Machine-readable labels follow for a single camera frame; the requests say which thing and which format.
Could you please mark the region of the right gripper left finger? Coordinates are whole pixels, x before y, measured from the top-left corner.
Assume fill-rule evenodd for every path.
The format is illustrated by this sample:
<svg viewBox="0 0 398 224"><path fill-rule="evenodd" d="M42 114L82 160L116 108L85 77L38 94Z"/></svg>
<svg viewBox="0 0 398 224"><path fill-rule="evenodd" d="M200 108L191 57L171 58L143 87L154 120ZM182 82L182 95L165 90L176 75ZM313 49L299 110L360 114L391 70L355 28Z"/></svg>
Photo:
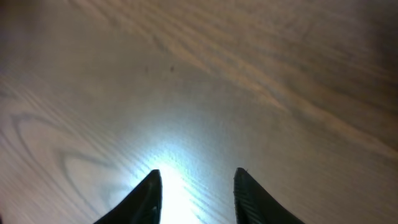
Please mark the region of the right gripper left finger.
<svg viewBox="0 0 398 224"><path fill-rule="evenodd" d="M94 224L159 224L162 178L154 169L111 211Z"/></svg>

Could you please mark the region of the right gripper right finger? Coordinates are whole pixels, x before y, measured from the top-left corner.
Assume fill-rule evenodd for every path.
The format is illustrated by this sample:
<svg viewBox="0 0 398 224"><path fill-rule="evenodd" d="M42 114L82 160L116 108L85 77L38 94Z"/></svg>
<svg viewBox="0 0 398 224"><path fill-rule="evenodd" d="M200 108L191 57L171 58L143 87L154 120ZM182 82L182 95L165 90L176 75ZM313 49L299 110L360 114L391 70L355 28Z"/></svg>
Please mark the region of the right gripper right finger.
<svg viewBox="0 0 398 224"><path fill-rule="evenodd" d="M233 194L237 224L303 224L241 167L234 175Z"/></svg>

